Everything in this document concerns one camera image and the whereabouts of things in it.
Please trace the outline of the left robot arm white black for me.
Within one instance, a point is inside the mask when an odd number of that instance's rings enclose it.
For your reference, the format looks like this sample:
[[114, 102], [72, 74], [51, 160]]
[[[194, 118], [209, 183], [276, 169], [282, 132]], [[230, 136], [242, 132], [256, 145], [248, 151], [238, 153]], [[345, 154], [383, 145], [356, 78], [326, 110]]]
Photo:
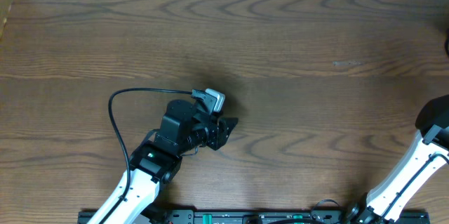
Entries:
[[107, 201], [89, 223], [133, 223], [179, 171], [183, 154], [198, 147], [218, 150], [238, 124], [237, 118], [207, 113], [200, 101], [168, 103], [153, 140], [140, 144]]

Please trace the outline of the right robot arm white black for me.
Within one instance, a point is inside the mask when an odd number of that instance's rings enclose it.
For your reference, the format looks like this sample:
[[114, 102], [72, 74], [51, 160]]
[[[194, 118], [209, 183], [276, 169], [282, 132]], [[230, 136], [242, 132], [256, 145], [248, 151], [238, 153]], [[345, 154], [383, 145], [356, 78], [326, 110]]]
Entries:
[[415, 138], [389, 175], [344, 215], [343, 223], [395, 223], [413, 195], [448, 164], [448, 96], [427, 102]]

